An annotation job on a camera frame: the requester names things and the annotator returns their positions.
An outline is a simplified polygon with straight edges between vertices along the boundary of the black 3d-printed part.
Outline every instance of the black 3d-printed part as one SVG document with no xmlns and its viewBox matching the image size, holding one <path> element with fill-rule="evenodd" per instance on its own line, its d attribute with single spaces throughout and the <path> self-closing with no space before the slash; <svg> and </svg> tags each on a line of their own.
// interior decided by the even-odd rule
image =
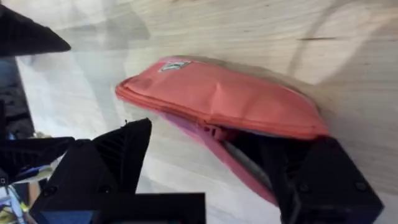
<svg viewBox="0 0 398 224">
<path fill-rule="evenodd" d="M 64 52 L 70 46 L 50 28 L 0 4 L 0 57 Z"/>
<path fill-rule="evenodd" d="M 371 224 L 384 208 L 338 141 L 241 134 L 233 142 L 264 169 L 283 224 Z"/>
<path fill-rule="evenodd" d="M 144 119 L 128 123 L 93 140 L 94 147 L 118 183 L 120 192 L 136 191 L 151 129 L 150 121 Z"/>
<path fill-rule="evenodd" d="M 0 168 L 8 175 L 10 182 L 18 181 L 20 173 L 51 164 L 66 152 L 73 141 L 73 138 L 0 141 Z"/>
<path fill-rule="evenodd" d="M 204 194 L 135 193 L 151 127 L 143 119 L 74 142 L 31 208 L 32 217 L 40 224 L 206 223 Z"/>
</svg>

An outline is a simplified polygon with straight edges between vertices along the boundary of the screw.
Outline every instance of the screw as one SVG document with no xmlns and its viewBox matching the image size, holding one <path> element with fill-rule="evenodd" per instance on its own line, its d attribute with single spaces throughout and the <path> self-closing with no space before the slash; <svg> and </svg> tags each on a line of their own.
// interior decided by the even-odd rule
<svg viewBox="0 0 398 224">
<path fill-rule="evenodd" d="M 310 191 L 310 187 L 307 184 L 299 184 L 298 185 L 298 189 L 299 191 L 303 192 L 303 193 L 308 193 Z"/>
<path fill-rule="evenodd" d="M 58 188 L 56 186 L 47 187 L 43 190 L 43 197 L 53 196 L 57 192 Z"/>
<path fill-rule="evenodd" d="M 364 182 L 355 183 L 355 187 L 360 192 L 365 192 L 368 189 L 368 186 Z"/>
<path fill-rule="evenodd" d="M 108 193 L 111 193 L 111 192 L 112 192 L 112 187 L 108 186 L 108 185 L 102 185 L 98 189 L 98 193 L 102 193 L 102 194 L 108 194 Z"/>
</svg>

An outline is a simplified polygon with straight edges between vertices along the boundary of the red pouch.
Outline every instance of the red pouch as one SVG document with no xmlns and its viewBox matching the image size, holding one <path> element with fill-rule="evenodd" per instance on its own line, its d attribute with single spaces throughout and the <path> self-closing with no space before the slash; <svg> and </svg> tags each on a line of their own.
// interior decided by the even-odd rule
<svg viewBox="0 0 398 224">
<path fill-rule="evenodd" d="M 229 158 L 220 141 L 233 138 L 235 130 L 299 139 L 328 134 L 315 105 L 301 94 L 261 78 L 182 58 L 159 60 L 120 83 L 116 94 L 158 111 L 200 140 L 248 187 L 271 202 L 274 199 L 267 188 Z"/>
</svg>

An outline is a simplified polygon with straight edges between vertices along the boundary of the zipper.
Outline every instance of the zipper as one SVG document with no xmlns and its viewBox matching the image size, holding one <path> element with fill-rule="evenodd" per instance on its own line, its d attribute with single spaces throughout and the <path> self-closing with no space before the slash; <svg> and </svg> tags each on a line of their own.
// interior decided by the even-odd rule
<svg viewBox="0 0 398 224">
<path fill-rule="evenodd" d="M 141 106 L 143 108 L 147 108 L 148 110 L 158 110 L 158 111 L 163 111 L 166 113 L 180 116 L 184 119 L 187 119 L 187 120 L 197 124 L 197 126 L 200 129 L 202 129 L 204 132 L 209 133 L 216 139 L 220 139 L 220 140 L 229 139 L 235 135 L 235 134 L 229 134 L 229 133 L 236 132 L 236 131 L 229 131 L 230 129 L 223 128 L 220 126 L 239 127 L 239 129 L 251 129 L 251 130 L 258 130 L 258 131 L 261 130 L 260 126 L 255 126 L 255 125 L 250 125 L 250 124 L 242 124 L 242 123 L 238 123 L 238 122 L 234 122 L 234 121 L 227 121 L 222 118 L 212 118 L 211 122 L 209 122 L 209 121 L 206 121 L 206 119 L 200 119 L 200 117 L 205 117 L 206 115 L 201 114 L 197 111 L 191 111 L 193 114 L 196 114 L 196 115 L 191 115 L 188 113 L 181 112 L 175 108 L 156 104 L 154 102 L 151 102 L 151 100 L 162 102 L 165 105 L 170 104 L 170 103 L 167 103 L 167 102 L 164 102 L 164 101 L 158 100 L 158 99 L 151 99 L 151 97 L 149 97 L 149 96 L 144 96 L 144 95 L 138 94 L 132 90 L 126 91 L 125 88 L 123 87 L 123 85 L 125 83 L 127 83 L 128 81 L 130 81 L 130 79 L 132 79 L 132 78 L 124 80 L 122 83 L 120 83 L 116 87 L 116 94 L 121 100 Z M 179 106 L 179 105 L 175 105 L 175 107 L 179 108 L 180 110 L 189 110 L 189 108 L 185 108 L 185 107 Z M 295 136 L 295 138 L 301 138 L 301 139 L 313 139 L 315 137 L 315 135 L 311 132 L 308 132 L 308 134 L 304 134 L 304 133 L 298 133 L 298 132 L 288 131 L 288 130 L 281 131 L 280 129 L 270 127 L 269 125 L 268 125 L 268 127 L 266 127 L 266 129 L 267 129 L 267 131 L 261 131 L 261 132 L 274 133 L 276 135 L 281 135 L 281 136 Z"/>
</svg>

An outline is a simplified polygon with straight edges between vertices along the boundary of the table surface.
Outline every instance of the table surface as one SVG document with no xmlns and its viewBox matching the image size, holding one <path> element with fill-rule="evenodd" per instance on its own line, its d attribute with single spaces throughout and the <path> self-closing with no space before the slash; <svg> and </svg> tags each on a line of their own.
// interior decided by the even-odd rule
<svg viewBox="0 0 398 224">
<path fill-rule="evenodd" d="M 92 138 L 149 117 L 141 192 L 205 191 L 209 223 L 278 223 L 217 158 L 114 87 L 158 58 L 191 55 L 311 97 L 386 209 L 398 214 L 398 1 L 3 0 L 71 52 L 18 58 L 35 128 Z"/>
</svg>

